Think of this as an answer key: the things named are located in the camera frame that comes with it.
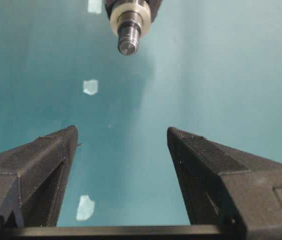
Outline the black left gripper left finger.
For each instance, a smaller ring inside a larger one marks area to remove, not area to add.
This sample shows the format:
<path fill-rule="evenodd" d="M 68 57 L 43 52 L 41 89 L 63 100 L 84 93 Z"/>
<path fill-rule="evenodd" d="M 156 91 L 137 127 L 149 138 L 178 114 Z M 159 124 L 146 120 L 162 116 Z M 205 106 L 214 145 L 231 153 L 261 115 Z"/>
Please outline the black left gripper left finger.
<path fill-rule="evenodd" d="M 71 125 L 0 153 L 0 231 L 56 226 L 77 146 Z"/>

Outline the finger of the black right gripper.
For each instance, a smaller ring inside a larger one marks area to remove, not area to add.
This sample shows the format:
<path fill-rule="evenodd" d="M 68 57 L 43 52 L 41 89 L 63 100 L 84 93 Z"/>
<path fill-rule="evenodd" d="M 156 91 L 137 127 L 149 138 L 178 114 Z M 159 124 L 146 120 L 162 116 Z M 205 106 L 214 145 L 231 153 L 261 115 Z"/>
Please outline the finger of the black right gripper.
<path fill-rule="evenodd" d="M 117 0 L 102 0 L 107 16 L 110 18 L 112 9 Z"/>
<path fill-rule="evenodd" d="M 150 22 L 153 23 L 157 16 L 163 0 L 146 0 L 146 11 L 149 13 Z"/>

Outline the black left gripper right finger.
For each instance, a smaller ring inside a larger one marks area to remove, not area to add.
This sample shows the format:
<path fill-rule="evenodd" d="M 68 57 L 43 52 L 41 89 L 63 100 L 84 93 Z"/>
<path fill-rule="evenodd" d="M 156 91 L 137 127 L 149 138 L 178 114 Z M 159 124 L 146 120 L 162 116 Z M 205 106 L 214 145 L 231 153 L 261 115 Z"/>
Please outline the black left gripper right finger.
<path fill-rule="evenodd" d="M 167 130 L 189 221 L 220 225 L 242 240 L 282 240 L 282 163 Z"/>

